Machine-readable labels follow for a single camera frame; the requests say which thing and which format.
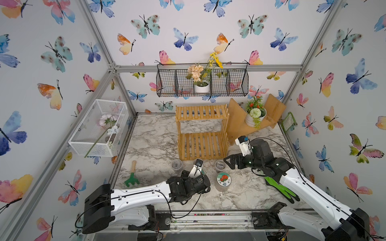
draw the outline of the potted plant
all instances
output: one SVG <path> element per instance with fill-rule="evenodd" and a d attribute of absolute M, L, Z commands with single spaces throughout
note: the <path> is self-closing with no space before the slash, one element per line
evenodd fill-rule
<path fill-rule="evenodd" d="M 245 117 L 245 123 L 250 127 L 260 127 L 261 121 L 267 115 L 267 111 L 261 103 L 261 96 L 254 96 L 252 100 L 247 104 L 247 116 Z"/>

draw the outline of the wooden corner shelf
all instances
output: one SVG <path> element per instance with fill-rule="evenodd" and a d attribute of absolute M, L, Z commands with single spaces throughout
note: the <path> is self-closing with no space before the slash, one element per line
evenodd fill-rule
<path fill-rule="evenodd" d="M 225 132 L 228 124 L 226 105 L 177 106 L 176 124 L 178 130 L 178 155 L 180 160 L 223 159 L 228 152 L 228 137 Z M 181 121 L 222 120 L 218 132 L 181 133 Z"/>

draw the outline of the marble surface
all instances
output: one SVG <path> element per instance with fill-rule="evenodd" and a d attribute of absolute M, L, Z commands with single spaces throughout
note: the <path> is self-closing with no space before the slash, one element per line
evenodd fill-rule
<path fill-rule="evenodd" d="M 218 120 L 186 121 L 181 124 L 183 133 L 219 131 Z M 268 137 L 280 143 L 291 155 L 278 125 L 274 129 L 267 127 L 251 135 L 255 137 Z M 275 157 L 288 159 L 286 153 L 274 142 L 266 140 Z M 228 155 L 240 153 L 238 146 L 229 147 Z M 135 177 L 140 184 L 135 187 L 143 187 L 160 183 L 169 177 L 176 175 L 171 168 L 171 161 L 178 158 L 177 127 L 175 115 L 150 114 L 139 115 L 136 122 L 129 147 L 126 151 L 122 167 L 120 169 L 115 188 L 127 189 L 124 181 L 130 177 L 131 164 L 137 161 Z M 291 204 L 274 187 L 267 186 L 263 177 L 258 177 L 250 169 L 231 170 L 226 167 L 232 183 L 226 192 L 219 192 L 215 188 L 217 175 L 214 163 L 216 160 L 204 160 L 203 170 L 211 183 L 211 191 L 202 194 L 195 210 L 230 210 L 230 209 L 268 209 L 277 202 L 287 203 L 292 208 L 310 208 L 302 200 Z M 190 171 L 193 161 L 183 161 L 185 170 Z M 171 203 L 172 210 L 190 210 L 196 203 L 199 195 L 194 195 L 186 205 Z M 156 204 L 156 210 L 168 210 L 167 204 Z"/>

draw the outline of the orange butterfly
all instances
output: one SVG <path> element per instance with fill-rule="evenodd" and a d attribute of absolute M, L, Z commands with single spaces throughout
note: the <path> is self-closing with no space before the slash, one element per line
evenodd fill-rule
<path fill-rule="evenodd" d="M 59 88 L 59 80 L 56 80 L 57 88 L 53 87 L 52 85 L 48 84 L 37 84 L 37 88 L 39 92 L 42 94 L 42 96 L 47 97 L 47 99 L 51 98 L 50 106 L 52 109 L 60 110 L 62 107 L 62 93 L 60 93 Z"/>

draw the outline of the black cable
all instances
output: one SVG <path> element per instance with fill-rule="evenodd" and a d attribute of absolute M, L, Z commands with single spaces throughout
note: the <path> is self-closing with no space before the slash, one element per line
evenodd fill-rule
<path fill-rule="evenodd" d="M 262 138 L 262 139 L 268 139 L 268 140 L 271 140 L 269 138 L 266 138 L 266 137 L 257 137 L 257 138 L 254 138 L 253 140 L 255 139 L 259 139 L 259 138 Z M 291 161 L 292 165 L 293 165 L 293 162 L 291 160 L 291 157 L 290 155 L 288 154 L 288 152 L 286 151 L 286 149 L 284 149 L 284 147 L 282 147 L 279 143 L 277 143 L 276 141 L 274 140 L 271 140 L 273 141 L 274 143 L 278 144 L 284 151 L 285 153 L 287 154 L 289 160 Z M 319 194 L 320 196 L 322 196 L 324 199 L 326 199 L 329 203 L 331 203 L 333 206 L 335 206 L 339 211 L 341 211 L 342 213 L 346 214 L 347 216 L 351 217 L 349 214 L 347 214 L 345 211 L 343 211 L 342 209 L 340 209 L 340 207 L 336 206 L 333 202 L 331 202 L 330 200 L 328 200 L 325 196 L 323 196 L 322 194 L 320 194 L 318 191 L 316 191 L 310 184 L 308 184 L 306 182 L 306 180 L 304 180 L 304 178 L 302 177 L 299 169 L 297 168 L 297 166 L 294 165 L 294 167 L 296 168 L 296 170 L 298 170 L 298 173 L 299 173 L 299 176 L 300 178 L 303 180 L 304 184 L 307 184 L 307 186 L 309 186 L 312 190 L 314 190 L 317 194 Z M 354 218 L 351 218 L 352 220 L 354 220 L 361 228 L 363 228 L 363 230 L 375 241 L 375 239 L 372 237 L 372 235 L 366 230 L 366 228 L 364 226 L 362 226 L 358 221 L 356 221 Z"/>

